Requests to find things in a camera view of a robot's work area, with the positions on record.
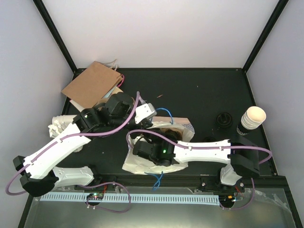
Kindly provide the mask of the brown pulp cup carrier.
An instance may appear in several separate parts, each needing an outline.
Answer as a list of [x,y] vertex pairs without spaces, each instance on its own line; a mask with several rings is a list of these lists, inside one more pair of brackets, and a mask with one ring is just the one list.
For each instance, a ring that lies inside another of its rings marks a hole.
[[171,140],[176,140],[176,141],[182,140],[183,133],[181,130],[177,128],[160,128],[160,131],[165,137]]

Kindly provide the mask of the black plastic cup lid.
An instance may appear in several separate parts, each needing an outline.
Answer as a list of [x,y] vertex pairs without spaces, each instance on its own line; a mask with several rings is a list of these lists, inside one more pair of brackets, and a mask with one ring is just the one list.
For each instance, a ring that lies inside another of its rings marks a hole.
[[166,137],[172,141],[181,141],[182,140],[182,135],[178,131],[173,131],[173,130],[167,130],[165,132]]

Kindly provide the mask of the blue checkered paper bag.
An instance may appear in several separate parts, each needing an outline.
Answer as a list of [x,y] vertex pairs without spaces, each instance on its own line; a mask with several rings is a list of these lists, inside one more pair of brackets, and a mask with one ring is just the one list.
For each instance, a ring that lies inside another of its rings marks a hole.
[[[160,128],[177,128],[182,131],[182,141],[189,142],[194,134],[195,130],[188,118],[173,117],[171,112],[166,108],[157,108],[157,111],[166,111],[168,117],[155,116],[151,119],[153,126],[149,128],[150,131],[154,131],[161,135]],[[155,157],[154,159],[144,159],[139,156],[133,155],[133,148],[129,149],[129,152],[125,158],[122,169],[133,174],[138,175],[151,175],[156,178],[152,190],[157,190],[161,185],[161,180],[165,173],[181,171],[188,167],[187,162],[178,163],[170,157],[173,154],[174,145],[167,141],[149,133],[134,133],[132,139],[130,136],[127,138],[128,143],[136,144],[137,141],[144,141],[155,144]]]

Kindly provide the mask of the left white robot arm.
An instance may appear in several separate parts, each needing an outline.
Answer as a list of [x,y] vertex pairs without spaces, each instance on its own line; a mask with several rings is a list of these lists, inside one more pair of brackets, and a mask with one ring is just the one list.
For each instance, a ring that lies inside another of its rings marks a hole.
[[93,165],[60,168],[57,165],[94,137],[107,137],[122,129],[147,129],[156,110],[139,94],[133,99],[124,92],[110,96],[106,103],[84,109],[56,138],[30,156],[17,156],[13,164],[24,193],[42,196],[55,188],[84,185],[98,189],[102,178]]

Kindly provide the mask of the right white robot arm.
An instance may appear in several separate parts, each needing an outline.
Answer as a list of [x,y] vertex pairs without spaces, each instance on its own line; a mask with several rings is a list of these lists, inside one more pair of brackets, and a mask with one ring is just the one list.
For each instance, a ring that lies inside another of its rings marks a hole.
[[225,166],[216,179],[220,191],[228,191],[241,178],[260,175],[257,150],[233,144],[229,139],[202,143],[176,141],[172,144],[165,139],[143,138],[134,143],[133,155],[164,167],[193,161],[222,163]]

